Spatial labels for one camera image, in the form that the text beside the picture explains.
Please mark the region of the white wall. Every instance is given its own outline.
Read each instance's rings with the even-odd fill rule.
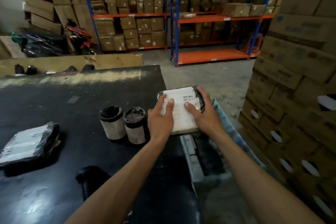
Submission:
[[[0,0],[0,30],[10,33],[20,23],[26,23],[22,0]]]

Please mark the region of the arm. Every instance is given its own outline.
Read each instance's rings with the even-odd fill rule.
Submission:
[[[166,114],[159,114],[165,97],[162,95],[154,109],[148,111],[149,143],[94,192],[65,224],[123,223],[173,129],[172,99]]]
[[[204,99],[204,113],[197,111],[190,103],[185,103],[185,108],[193,115],[198,127],[220,148],[258,223],[324,223],[296,196],[259,167],[229,137],[212,107],[209,95],[200,87],[197,89]]]

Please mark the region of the table surface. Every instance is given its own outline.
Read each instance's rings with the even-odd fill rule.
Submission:
[[[59,123],[61,151],[48,167],[6,177],[0,173],[0,223],[61,224],[83,203],[77,172],[95,165],[113,175],[139,147],[107,139],[98,119],[104,107],[153,108],[165,90],[158,65],[25,76],[0,80],[0,147],[17,132]],[[68,104],[72,96],[80,97]],[[171,137],[132,206],[129,223],[199,223],[178,137]]]

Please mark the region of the person's left hand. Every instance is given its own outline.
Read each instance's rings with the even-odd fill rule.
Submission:
[[[150,140],[162,142],[163,144],[166,144],[174,125],[174,99],[171,98],[168,100],[166,113],[164,115],[160,114],[163,100],[166,98],[166,96],[166,94],[160,96],[154,109],[148,110],[148,128],[150,132]]]

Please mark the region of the forearm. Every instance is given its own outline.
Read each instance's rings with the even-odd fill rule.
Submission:
[[[259,223],[323,223],[304,203],[259,167],[227,133],[214,132],[213,140],[225,156],[241,193]]]
[[[151,140],[93,193],[66,224],[122,223],[163,148],[162,143]]]

